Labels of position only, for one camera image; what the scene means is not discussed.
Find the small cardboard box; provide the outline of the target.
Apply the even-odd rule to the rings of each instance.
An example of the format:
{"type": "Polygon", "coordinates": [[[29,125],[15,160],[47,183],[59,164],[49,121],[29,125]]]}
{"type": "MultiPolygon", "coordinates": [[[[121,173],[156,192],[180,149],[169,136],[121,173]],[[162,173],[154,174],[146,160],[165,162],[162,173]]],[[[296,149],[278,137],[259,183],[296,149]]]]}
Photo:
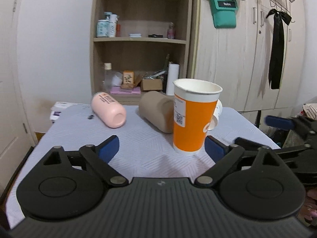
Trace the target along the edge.
{"type": "Polygon", "coordinates": [[[143,79],[141,81],[141,90],[148,91],[162,91],[163,83],[161,79],[143,79]]]}

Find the pink tumbler cup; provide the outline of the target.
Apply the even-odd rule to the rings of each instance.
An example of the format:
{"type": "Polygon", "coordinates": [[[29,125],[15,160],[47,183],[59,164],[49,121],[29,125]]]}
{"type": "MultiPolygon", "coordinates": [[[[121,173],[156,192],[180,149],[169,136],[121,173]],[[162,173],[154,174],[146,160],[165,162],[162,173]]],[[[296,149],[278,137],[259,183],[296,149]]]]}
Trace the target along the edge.
{"type": "Polygon", "coordinates": [[[126,109],[108,93],[94,94],[91,108],[95,115],[110,128],[119,128],[126,122],[126,109]]]}

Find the teal white lotion bottle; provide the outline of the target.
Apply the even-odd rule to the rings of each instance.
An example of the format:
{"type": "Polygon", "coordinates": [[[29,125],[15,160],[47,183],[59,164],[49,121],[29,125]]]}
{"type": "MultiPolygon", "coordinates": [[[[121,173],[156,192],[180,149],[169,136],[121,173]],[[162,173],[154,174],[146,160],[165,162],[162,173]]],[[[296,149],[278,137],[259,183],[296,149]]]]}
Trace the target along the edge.
{"type": "Polygon", "coordinates": [[[96,37],[108,37],[109,36],[109,24],[110,18],[112,13],[111,12],[104,12],[104,19],[100,19],[96,26],[96,37]]]}

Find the black ribbon bow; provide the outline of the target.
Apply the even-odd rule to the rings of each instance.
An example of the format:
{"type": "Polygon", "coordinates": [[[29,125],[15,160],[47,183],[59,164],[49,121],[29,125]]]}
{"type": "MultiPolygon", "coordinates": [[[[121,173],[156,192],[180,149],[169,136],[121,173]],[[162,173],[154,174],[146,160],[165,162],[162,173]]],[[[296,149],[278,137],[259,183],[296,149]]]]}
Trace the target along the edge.
{"type": "Polygon", "coordinates": [[[272,90],[280,88],[283,62],[284,62],[284,47],[285,47],[285,35],[284,24],[289,25],[292,17],[284,12],[271,9],[266,18],[273,15],[273,37],[272,48],[269,62],[269,86],[272,90]]]}

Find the orange white paper cup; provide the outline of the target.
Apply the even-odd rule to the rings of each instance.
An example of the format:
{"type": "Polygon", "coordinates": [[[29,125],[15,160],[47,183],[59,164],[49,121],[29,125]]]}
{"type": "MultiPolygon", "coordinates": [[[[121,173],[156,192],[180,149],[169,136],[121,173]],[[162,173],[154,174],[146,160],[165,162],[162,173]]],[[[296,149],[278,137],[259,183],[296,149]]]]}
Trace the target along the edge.
{"type": "Polygon", "coordinates": [[[179,154],[197,154],[207,136],[221,86],[197,79],[174,81],[173,147],[179,154]]]}

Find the wooden bookshelf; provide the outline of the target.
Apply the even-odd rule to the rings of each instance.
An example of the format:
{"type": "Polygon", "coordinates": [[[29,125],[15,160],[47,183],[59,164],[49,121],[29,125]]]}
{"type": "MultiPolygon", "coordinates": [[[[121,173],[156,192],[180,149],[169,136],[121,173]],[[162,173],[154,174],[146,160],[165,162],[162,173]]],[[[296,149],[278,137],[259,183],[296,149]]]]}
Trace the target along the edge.
{"type": "Polygon", "coordinates": [[[91,92],[103,90],[104,63],[114,72],[133,71],[136,76],[179,64],[179,77],[189,67],[193,0],[93,0],[90,30],[91,92]],[[96,26],[104,12],[118,18],[118,35],[96,37],[96,26]],[[175,38],[168,39],[170,23],[175,38]]]}

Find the small white paper cup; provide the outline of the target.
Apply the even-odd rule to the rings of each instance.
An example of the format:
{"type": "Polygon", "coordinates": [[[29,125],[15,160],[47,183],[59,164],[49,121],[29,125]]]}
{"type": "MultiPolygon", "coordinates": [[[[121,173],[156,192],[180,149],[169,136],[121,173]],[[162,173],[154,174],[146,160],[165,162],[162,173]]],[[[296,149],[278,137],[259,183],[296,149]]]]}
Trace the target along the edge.
{"type": "Polygon", "coordinates": [[[217,127],[219,122],[219,117],[222,113],[222,109],[223,109],[222,102],[218,100],[208,130],[211,131],[217,127]]]}

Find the light grey table cloth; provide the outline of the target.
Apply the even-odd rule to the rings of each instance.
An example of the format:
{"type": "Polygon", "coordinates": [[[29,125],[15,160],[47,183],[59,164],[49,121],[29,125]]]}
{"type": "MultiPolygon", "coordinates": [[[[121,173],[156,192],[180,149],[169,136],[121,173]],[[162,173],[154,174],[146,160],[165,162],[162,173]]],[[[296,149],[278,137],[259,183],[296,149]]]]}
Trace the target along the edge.
{"type": "Polygon", "coordinates": [[[126,106],[127,119],[120,128],[107,127],[88,104],[73,105],[62,111],[59,119],[41,138],[20,171],[6,203],[11,228],[24,215],[16,199],[16,189],[29,171],[54,146],[76,151],[83,145],[99,145],[112,135],[119,138],[119,152],[110,165],[128,180],[133,177],[189,177],[195,179],[214,165],[204,149],[194,156],[178,154],[173,149],[173,136],[155,128],[139,115],[137,106],[126,106]]]}

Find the light wood wardrobe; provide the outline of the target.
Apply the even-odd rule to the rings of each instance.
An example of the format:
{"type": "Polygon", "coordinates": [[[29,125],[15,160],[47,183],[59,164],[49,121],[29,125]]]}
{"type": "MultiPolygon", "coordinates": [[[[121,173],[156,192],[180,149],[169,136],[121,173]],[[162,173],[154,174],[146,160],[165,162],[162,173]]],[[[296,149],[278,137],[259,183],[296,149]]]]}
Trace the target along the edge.
{"type": "Polygon", "coordinates": [[[214,82],[223,88],[224,106],[248,119],[257,114],[288,117],[296,106],[305,51],[304,1],[238,1],[236,28],[216,29],[210,0],[193,0],[192,33],[187,76],[214,82]],[[271,9],[288,13],[280,88],[270,89],[269,61],[273,37],[271,9]]]}

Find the small pink bottle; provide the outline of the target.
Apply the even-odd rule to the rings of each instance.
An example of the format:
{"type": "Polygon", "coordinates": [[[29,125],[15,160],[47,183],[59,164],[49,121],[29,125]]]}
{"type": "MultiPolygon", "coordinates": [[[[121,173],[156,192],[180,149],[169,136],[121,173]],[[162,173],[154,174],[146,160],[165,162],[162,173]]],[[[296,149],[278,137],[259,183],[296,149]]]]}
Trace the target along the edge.
{"type": "Polygon", "coordinates": [[[168,39],[174,39],[175,38],[175,25],[174,23],[170,23],[169,24],[169,28],[168,28],[168,31],[167,31],[167,38],[168,39]]]}

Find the taupe tumbler cup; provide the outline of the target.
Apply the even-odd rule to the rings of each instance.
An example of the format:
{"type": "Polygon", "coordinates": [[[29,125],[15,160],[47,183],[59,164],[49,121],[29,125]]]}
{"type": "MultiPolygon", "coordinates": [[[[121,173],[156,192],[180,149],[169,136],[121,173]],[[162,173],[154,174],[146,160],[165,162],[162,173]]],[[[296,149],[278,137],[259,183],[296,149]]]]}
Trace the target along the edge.
{"type": "Polygon", "coordinates": [[[157,92],[145,93],[139,102],[139,114],[163,133],[174,126],[174,100],[157,92]]]}

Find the pink flat box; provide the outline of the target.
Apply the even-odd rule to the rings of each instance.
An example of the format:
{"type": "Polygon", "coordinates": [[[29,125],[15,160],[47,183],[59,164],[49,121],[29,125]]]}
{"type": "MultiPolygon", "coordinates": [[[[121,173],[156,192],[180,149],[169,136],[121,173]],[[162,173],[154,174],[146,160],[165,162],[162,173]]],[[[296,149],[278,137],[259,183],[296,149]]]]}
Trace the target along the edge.
{"type": "Polygon", "coordinates": [[[133,89],[123,89],[120,86],[113,86],[110,93],[114,95],[140,95],[141,89],[139,86],[133,89]]]}

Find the clear bottle beige cap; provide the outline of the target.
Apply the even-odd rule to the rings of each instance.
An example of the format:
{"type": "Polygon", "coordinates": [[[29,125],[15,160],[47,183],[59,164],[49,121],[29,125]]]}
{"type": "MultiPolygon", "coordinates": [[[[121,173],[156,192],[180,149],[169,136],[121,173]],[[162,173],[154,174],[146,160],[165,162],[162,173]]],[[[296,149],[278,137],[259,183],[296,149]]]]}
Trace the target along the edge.
{"type": "Polygon", "coordinates": [[[112,88],[113,71],[111,63],[104,63],[104,81],[103,88],[106,92],[110,92],[112,88]]]}

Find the white panel door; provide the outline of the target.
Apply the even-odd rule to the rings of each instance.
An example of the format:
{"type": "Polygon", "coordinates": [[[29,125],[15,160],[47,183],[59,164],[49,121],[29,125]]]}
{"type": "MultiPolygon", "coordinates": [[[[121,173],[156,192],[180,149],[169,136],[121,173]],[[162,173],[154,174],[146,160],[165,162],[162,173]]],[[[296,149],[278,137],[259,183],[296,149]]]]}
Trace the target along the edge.
{"type": "Polygon", "coordinates": [[[18,78],[18,11],[18,0],[1,0],[1,194],[34,145],[18,78]]]}

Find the white tissue pack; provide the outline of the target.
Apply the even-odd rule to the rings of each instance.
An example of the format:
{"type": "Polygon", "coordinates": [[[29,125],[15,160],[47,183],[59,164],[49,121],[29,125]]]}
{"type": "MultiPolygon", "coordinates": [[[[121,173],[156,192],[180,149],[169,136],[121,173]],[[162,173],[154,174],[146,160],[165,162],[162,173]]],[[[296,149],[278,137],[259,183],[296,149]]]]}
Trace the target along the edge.
{"type": "Polygon", "coordinates": [[[60,114],[62,111],[67,109],[70,106],[77,105],[77,103],[70,103],[70,102],[56,102],[52,107],[51,107],[51,114],[50,114],[50,121],[55,123],[57,119],[59,119],[60,114]]]}

